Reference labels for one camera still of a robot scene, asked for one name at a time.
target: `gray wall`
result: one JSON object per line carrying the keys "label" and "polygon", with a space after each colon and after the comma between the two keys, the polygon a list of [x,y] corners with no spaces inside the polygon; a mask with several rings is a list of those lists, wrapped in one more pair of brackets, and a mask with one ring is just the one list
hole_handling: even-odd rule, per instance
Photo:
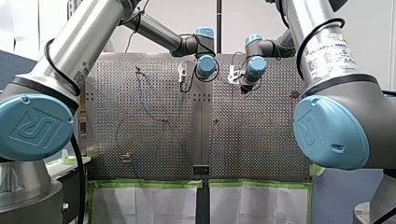
{"label": "gray wall", "polygon": [[340,171],[327,169],[314,177],[312,224],[351,224],[353,208],[370,202],[382,170]]}

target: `white cloth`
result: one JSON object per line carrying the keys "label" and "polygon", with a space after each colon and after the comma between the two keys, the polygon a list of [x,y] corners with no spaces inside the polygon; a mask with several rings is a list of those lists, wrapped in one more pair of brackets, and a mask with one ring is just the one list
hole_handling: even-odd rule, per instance
{"label": "white cloth", "polygon": [[97,189],[93,224],[195,224],[197,189]]}
{"label": "white cloth", "polygon": [[308,189],[211,188],[211,224],[307,224]]}

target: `vertical metal pole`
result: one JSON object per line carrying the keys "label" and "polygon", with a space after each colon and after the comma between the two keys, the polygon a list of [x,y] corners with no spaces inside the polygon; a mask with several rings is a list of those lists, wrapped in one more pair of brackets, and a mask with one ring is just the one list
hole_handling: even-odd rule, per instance
{"label": "vertical metal pole", "polygon": [[222,0],[218,0],[218,26],[217,26],[217,53],[221,53],[221,13],[222,13]]}

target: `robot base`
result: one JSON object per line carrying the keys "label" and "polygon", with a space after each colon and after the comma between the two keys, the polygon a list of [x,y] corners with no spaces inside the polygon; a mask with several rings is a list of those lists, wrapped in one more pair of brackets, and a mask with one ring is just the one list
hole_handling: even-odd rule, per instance
{"label": "robot base", "polygon": [[62,184],[55,181],[44,197],[0,207],[0,220],[7,224],[62,224],[63,206]]}
{"label": "robot base", "polygon": [[[372,224],[394,208],[396,202],[396,175],[393,170],[384,171],[384,177],[369,203],[361,203],[353,211],[353,224]],[[396,224],[391,217],[384,224]]]}

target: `pegboard panel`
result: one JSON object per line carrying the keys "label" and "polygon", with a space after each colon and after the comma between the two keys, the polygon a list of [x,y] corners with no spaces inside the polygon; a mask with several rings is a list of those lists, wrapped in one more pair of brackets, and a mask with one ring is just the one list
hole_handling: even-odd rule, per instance
{"label": "pegboard panel", "polygon": [[269,60],[261,87],[243,95],[227,81],[230,59],[220,57],[213,87],[211,178],[309,181],[309,161],[292,129],[299,102],[292,96],[304,91],[294,60]]}
{"label": "pegboard panel", "polygon": [[90,179],[191,179],[191,99],[165,55],[104,54],[87,85]]}
{"label": "pegboard panel", "polygon": [[[219,78],[207,93],[211,109],[202,111],[211,114],[203,139],[210,147],[201,153],[210,178],[309,181],[309,160],[292,131],[299,102],[292,95],[304,91],[295,60],[269,60],[262,86],[243,95],[227,81],[232,55],[217,58]],[[101,56],[87,80],[91,179],[193,179],[191,139],[200,136],[192,136],[191,121],[201,111],[191,109],[193,93],[179,92],[182,61],[166,54]],[[125,155],[130,162],[121,160]]]}

